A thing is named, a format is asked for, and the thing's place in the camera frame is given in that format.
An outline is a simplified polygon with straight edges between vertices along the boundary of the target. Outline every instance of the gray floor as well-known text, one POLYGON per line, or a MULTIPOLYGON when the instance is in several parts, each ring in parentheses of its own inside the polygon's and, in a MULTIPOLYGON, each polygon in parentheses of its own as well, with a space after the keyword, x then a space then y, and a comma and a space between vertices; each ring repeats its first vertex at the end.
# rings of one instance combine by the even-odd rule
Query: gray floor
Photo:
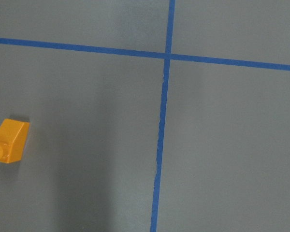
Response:
MULTIPOLYGON (((169 1, 0 1, 0 37, 164 52, 169 1)), ((290 64, 290 1, 177 1, 174 54, 290 64)), ((0 232, 150 231, 163 60, 0 44, 0 232)), ((159 232, 290 232, 290 72, 171 61, 159 232)))

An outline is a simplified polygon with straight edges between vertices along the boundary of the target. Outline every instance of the blue tape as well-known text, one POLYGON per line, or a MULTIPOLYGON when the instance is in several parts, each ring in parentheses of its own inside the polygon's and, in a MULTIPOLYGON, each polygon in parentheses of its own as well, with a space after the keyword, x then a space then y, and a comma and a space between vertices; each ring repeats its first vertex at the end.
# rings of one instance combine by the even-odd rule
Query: blue tape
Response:
POLYGON ((247 60, 223 59, 223 58, 212 58, 212 57, 198 57, 198 56, 188 56, 188 55, 178 55, 178 54, 171 54, 171 59, 182 60, 182 61, 201 62, 201 63, 224 64, 224 65, 251 67, 251 68, 263 68, 263 69, 275 69, 275 70, 290 71, 290 65, 288 65, 288 64, 275 64, 275 63, 264 63, 264 62, 255 62, 255 61, 247 61, 247 60))
POLYGON ((164 67, 163 67, 163 83, 162 83, 162 94, 161 94, 161 105, 160 105, 160 122, 159 122, 159 134, 158 134, 157 157, 156 157, 157 171, 156 171, 155 182, 154 182, 150 232, 157 231, 163 143, 164 143, 164 128, 165 128, 165 118, 166 118, 166 106, 167 106, 167 99, 168 99, 172 37, 173 37, 173 27, 174 27, 174 12, 175 12, 175 0, 170 0, 167 35, 166 35, 166 43, 165 43, 165 54, 167 57, 164 59, 164 67))
POLYGON ((159 58, 159 59, 166 58, 165 53, 159 53, 159 52, 146 52, 146 51, 117 49, 117 48, 108 48, 108 47, 94 47, 94 46, 68 44, 68 43, 63 44, 63 43, 32 41, 32 40, 0 38, 0 44, 52 48, 52 49, 62 49, 62 50, 81 51, 81 52, 95 52, 95 53, 105 53, 105 54, 124 55, 124 56, 133 56, 133 57, 147 57, 147 58, 159 58))

